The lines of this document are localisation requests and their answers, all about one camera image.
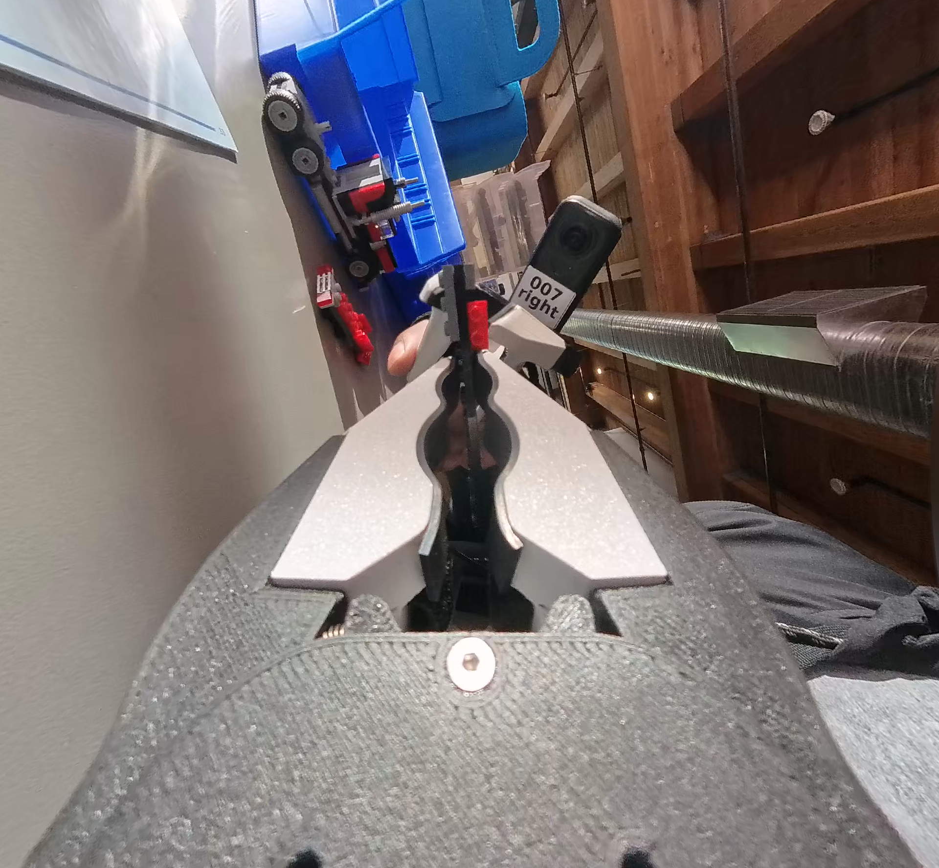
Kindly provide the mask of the person's right hand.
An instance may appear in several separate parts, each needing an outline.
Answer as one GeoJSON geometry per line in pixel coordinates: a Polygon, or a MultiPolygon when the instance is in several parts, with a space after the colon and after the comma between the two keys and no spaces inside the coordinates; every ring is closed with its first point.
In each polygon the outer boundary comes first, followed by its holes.
{"type": "Polygon", "coordinates": [[[391,376],[403,378],[414,367],[428,324],[428,316],[421,318],[402,330],[394,339],[387,357],[387,371],[391,376]]]}

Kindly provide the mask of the light blue felt bag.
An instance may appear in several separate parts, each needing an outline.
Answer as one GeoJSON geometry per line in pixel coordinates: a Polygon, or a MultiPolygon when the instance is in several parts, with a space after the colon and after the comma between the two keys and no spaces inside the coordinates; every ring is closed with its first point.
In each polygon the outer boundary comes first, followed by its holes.
{"type": "Polygon", "coordinates": [[[534,0],[537,35],[522,45],[512,0],[408,0],[418,82],[450,181],[499,170],[528,134],[521,80],[549,61],[558,0],[534,0]]]}

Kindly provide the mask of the light blue instruction booklet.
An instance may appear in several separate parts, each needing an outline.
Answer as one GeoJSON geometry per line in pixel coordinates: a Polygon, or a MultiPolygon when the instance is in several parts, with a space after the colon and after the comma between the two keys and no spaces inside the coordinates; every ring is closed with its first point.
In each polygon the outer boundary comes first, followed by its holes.
{"type": "Polygon", "coordinates": [[[217,0],[1,0],[2,76],[236,161],[217,0]]]}

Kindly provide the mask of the grey desk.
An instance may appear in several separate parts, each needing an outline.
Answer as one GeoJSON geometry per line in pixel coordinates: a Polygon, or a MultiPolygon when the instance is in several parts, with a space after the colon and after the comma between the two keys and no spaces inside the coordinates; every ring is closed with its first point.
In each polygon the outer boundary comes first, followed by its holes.
{"type": "Polygon", "coordinates": [[[2,866],[205,558],[390,392],[313,315],[331,247],[262,123],[253,0],[169,1],[235,159],[2,75],[2,866]]]}

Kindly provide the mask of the clear plastic organizer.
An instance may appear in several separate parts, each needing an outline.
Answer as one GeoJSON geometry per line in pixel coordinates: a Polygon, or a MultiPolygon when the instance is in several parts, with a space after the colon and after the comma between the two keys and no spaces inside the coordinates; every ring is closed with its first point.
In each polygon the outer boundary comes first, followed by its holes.
{"type": "Polygon", "coordinates": [[[537,162],[522,170],[479,174],[451,183],[466,247],[463,261],[478,280],[517,278],[546,230],[539,180],[549,169],[537,162]]]}

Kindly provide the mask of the person's dark jacket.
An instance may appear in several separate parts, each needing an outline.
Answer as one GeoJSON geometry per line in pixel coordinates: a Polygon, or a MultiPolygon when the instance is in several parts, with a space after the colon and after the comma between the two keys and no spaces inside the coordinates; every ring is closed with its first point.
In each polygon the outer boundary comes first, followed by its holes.
{"type": "Polygon", "coordinates": [[[848,667],[937,678],[937,588],[750,504],[687,508],[745,574],[806,674],[848,667]]]}

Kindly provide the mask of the long black brick plate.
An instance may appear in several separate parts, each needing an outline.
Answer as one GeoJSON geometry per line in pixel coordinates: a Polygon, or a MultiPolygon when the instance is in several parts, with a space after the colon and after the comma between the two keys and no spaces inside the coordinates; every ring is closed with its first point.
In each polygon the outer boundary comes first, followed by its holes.
{"type": "Polygon", "coordinates": [[[486,298],[476,289],[469,267],[447,266],[443,273],[453,274],[452,293],[448,298],[452,358],[455,363],[457,401],[464,420],[467,467],[471,474],[476,474],[483,468],[483,414],[481,386],[477,384],[480,372],[479,354],[483,351],[476,353],[470,349],[466,304],[473,299],[486,298]]]}

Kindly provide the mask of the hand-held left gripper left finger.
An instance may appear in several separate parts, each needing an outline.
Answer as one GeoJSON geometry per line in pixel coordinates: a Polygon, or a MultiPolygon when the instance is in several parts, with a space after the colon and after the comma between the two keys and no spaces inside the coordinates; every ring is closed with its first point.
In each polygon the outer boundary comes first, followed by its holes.
{"type": "Polygon", "coordinates": [[[272,585],[381,598],[402,611],[447,577],[440,481],[426,439],[447,417],[442,358],[346,432],[268,577],[272,585]]]}

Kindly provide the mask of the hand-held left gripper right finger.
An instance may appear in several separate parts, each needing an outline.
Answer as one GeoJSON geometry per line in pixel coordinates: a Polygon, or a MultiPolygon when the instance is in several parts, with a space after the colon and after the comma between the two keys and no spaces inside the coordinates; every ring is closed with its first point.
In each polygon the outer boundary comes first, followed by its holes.
{"type": "Polygon", "coordinates": [[[591,429],[499,358],[480,368],[492,381],[488,417],[508,433],[492,571],[533,605],[534,626],[565,595],[668,582],[591,429]]]}

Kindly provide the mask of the silver ventilation duct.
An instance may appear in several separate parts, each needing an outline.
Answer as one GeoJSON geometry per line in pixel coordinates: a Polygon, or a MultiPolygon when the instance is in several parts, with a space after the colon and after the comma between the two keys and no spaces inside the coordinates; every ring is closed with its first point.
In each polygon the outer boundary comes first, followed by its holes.
{"type": "Polygon", "coordinates": [[[936,323],[923,286],[797,290],[716,315],[576,310],[585,343],[824,413],[931,438],[936,323]]]}

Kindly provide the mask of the red and black toy truck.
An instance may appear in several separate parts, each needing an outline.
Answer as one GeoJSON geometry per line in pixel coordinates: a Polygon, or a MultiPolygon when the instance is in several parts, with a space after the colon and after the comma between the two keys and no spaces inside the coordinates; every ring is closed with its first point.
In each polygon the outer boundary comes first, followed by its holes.
{"type": "Polygon", "coordinates": [[[391,240],[397,225],[427,205],[405,198],[414,180],[394,179],[379,155],[335,168],[324,141],[332,126],[315,117],[298,80],[287,72],[269,78],[263,118],[290,170],[311,192],[357,287],[396,271],[391,240]]]}

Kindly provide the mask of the person's grey sweatshirt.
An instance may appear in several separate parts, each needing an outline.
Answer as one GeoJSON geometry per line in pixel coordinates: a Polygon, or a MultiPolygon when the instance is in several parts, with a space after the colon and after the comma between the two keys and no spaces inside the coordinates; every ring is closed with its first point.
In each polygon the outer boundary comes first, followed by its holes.
{"type": "Polygon", "coordinates": [[[938,681],[835,667],[807,684],[839,750],[923,866],[938,865],[938,681]]]}

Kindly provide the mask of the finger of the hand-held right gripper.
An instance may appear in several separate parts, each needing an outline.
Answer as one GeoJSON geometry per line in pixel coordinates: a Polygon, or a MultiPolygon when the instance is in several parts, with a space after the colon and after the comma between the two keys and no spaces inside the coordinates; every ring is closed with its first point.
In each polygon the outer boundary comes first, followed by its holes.
{"type": "Polygon", "coordinates": [[[420,299],[430,308],[430,313],[413,366],[414,379],[435,366],[451,348],[448,298],[452,281],[452,273],[438,273],[429,278],[420,292],[420,299]]]}
{"type": "Polygon", "coordinates": [[[534,364],[553,369],[567,345],[554,330],[520,306],[507,306],[489,322],[489,340],[502,348],[501,360],[513,369],[534,364]]]}

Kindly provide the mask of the blue plastic bin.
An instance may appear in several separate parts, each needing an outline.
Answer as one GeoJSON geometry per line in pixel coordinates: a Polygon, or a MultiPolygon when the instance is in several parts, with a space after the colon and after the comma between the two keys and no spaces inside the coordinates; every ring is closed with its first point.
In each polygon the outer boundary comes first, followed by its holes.
{"type": "Polygon", "coordinates": [[[405,215],[391,240],[387,285],[416,297],[425,281],[458,263],[465,241],[405,22],[408,0],[253,0],[259,61],[268,80],[295,77],[335,168],[381,156],[404,193],[427,205],[405,215]]]}

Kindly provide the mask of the small red brick assembly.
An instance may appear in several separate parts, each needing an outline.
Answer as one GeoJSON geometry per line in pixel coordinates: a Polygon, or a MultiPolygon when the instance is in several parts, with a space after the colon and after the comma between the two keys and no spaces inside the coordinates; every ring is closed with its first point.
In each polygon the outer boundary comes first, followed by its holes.
{"type": "Polygon", "coordinates": [[[328,264],[315,269],[313,304],[356,362],[369,366],[374,355],[371,323],[355,309],[339,284],[335,270],[328,264]]]}

